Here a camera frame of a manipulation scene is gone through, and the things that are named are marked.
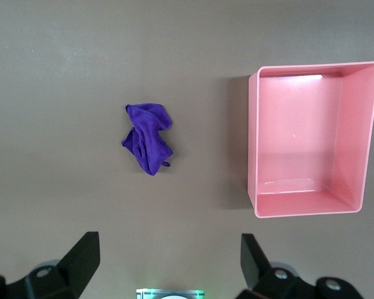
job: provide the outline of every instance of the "microfiber towel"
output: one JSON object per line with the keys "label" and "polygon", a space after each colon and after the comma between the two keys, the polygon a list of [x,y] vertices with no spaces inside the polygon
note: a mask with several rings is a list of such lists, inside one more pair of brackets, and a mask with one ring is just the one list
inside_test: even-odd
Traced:
{"label": "microfiber towel", "polygon": [[154,176],[161,165],[170,166],[165,160],[173,151],[163,141],[159,131],[170,128],[172,120],[160,104],[127,105],[126,112],[134,127],[122,141],[122,145],[136,157],[146,173]]}

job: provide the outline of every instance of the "gray surface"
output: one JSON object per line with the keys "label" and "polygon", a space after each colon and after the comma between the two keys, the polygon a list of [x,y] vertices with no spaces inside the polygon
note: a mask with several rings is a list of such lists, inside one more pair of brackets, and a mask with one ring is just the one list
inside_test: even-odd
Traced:
{"label": "gray surface", "polygon": [[[0,273],[21,278],[87,230],[82,298],[201,288],[235,298],[242,232],[314,283],[374,298],[374,130],[358,214],[257,219],[246,194],[247,76],[374,60],[374,1],[0,1]],[[172,166],[119,142],[127,103],[158,102]]]}

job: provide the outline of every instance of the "led light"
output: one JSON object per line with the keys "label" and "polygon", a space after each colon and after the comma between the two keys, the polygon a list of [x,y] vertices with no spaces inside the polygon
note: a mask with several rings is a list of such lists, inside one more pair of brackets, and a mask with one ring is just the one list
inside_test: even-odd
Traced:
{"label": "led light", "polygon": [[142,288],[136,290],[137,299],[204,299],[202,290],[160,290]]}

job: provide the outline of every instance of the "screw head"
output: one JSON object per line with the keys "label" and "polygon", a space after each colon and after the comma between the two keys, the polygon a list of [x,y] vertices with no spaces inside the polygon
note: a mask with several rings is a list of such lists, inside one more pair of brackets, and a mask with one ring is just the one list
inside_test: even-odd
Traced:
{"label": "screw head", "polygon": [[284,270],[281,270],[281,269],[278,269],[274,272],[274,275],[278,278],[278,279],[287,279],[288,278],[288,275],[287,273],[284,271]]}
{"label": "screw head", "polygon": [[331,289],[331,290],[333,290],[333,291],[339,291],[339,290],[341,289],[340,284],[337,283],[335,280],[332,280],[332,279],[327,279],[327,280],[325,281],[325,285],[326,285],[329,289]]}
{"label": "screw head", "polygon": [[50,270],[51,268],[42,269],[36,273],[36,277],[39,277],[39,278],[45,277],[50,272]]}

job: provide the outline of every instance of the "pink plastic bin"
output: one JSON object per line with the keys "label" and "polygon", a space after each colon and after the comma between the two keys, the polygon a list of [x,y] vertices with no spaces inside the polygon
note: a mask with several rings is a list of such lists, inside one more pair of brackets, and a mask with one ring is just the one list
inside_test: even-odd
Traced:
{"label": "pink plastic bin", "polygon": [[373,118],[374,62],[259,69],[249,78],[256,216],[358,212]]}

